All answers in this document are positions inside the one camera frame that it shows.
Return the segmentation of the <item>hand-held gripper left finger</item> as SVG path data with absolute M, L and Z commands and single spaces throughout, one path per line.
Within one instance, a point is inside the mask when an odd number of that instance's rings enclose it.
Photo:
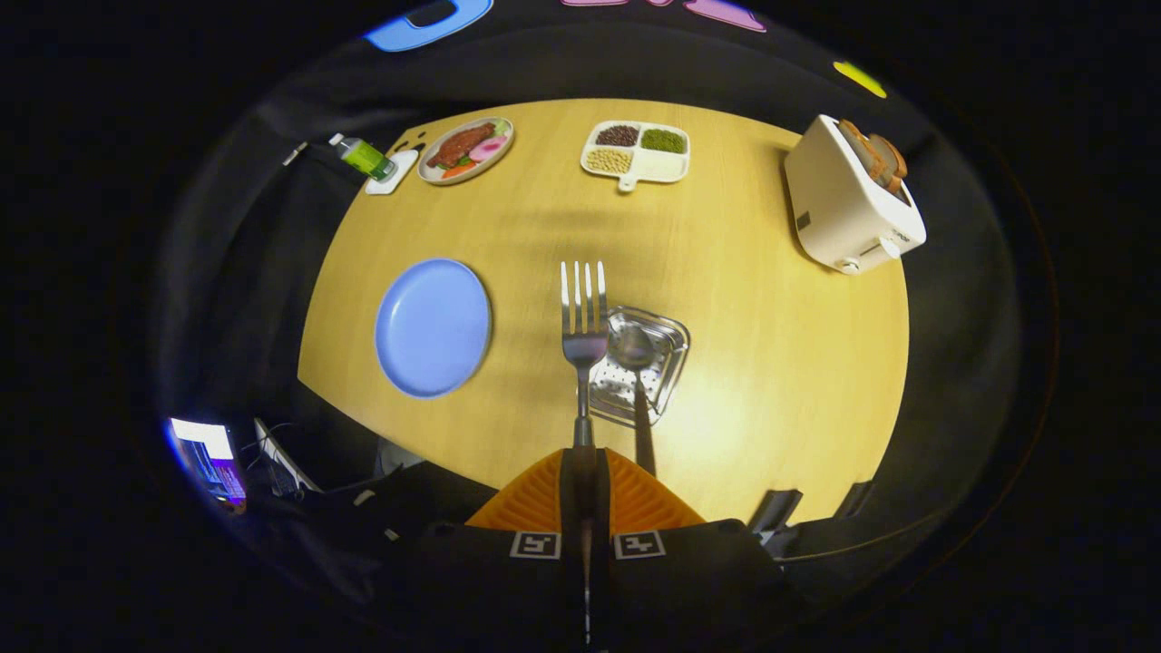
M 575 451 L 546 455 L 466 523 L 409 548 L 401 607 L 438 652 L 580 652 L 586 561 Z

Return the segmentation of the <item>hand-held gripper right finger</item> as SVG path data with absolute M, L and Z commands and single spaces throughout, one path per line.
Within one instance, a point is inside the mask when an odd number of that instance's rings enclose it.
M 704 521 L 601 449 L 590 554 L 594 652 L 757 652 L 795 620 L 795 588 L 742 521 Z

